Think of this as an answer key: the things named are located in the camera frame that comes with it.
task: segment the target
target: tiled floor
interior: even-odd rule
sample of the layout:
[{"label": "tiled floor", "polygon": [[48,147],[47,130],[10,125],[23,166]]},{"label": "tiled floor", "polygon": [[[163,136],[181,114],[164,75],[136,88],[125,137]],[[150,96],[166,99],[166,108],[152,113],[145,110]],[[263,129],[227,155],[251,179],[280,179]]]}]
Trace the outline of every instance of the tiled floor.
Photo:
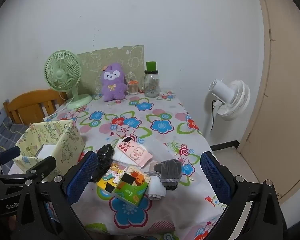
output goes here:
[{"label": "tiled floor", "polygon": [[[250,169],[249,165],[246,163],[244,158],[236,151],[235,148],[226,148],[214,151],[213,153],[215,154],[221,165],[226,166],[234,176],[241,175],[246,179],[246,181],[259,182]],[[230,240],[236,239],[238,237],[247,218],[250,207],[251,203],[247,203],[241,215],[241,218],[236,228],[234,229],[232,236],[230,237]]]}]

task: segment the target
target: green jar lid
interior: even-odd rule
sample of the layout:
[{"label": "green jar lid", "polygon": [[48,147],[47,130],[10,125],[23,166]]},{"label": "green jar lid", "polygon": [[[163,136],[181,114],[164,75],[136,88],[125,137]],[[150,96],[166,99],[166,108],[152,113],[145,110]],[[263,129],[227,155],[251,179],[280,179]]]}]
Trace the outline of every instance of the green jar lid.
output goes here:
[{"label": "green jar lid", "polygon": [[157,70],[157,62],[155,61],[148,61],[146,62],[147,70],[145,70],[145,74],[158,74],[159,71]]},{"label": "green jar lid", "polygon": [[146,62],[147,71],[156,71],[157,70],[157,62],[156,61],[148,61]]}]

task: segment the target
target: purple plush toy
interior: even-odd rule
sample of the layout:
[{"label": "purple plush toy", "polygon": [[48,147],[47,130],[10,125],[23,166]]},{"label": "purple plush toy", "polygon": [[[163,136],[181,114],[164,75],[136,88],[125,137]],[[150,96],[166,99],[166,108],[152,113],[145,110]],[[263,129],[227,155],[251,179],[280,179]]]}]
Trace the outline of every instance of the purple plush toy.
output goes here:
[{"label": "purple plush toy", "polygon": [[128,89],[124,81],[124,72],[119,63],[110,64],[102,73],[102,94],[103,101],[113,99],[122,100],[125,98],[124,92]]}]

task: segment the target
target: fan grille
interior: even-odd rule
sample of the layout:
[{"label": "fan grille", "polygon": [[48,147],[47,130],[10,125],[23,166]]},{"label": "fan grille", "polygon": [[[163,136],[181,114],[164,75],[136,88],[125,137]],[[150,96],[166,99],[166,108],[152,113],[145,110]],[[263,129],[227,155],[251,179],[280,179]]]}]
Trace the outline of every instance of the fan grille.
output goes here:
[{"label": "fan grille", "polygon": [[218,110],[218,114],[226,121],[231,121],[240,115],[250,101],[250,89],[243,81],[231,82],[230,88],[234,90],[234,98]]},{"label": "fan grille", "polygon": [[53,53],[44,66],[47,83],[56,91],[69,91],[76,86],[81,76],[78,57],[66,50]]}]

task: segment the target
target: pink card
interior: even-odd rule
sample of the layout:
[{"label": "pink card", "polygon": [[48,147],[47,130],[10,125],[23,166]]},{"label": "pink card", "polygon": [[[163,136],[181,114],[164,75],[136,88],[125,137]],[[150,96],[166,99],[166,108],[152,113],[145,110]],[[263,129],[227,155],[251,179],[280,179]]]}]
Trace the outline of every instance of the pink card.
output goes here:
[{"label": "pink card", "polygon": [[125,138],[121,143],[117,144],[117,147],[141,167],[152,158],[152,155],[134,142],[131,137]]}]

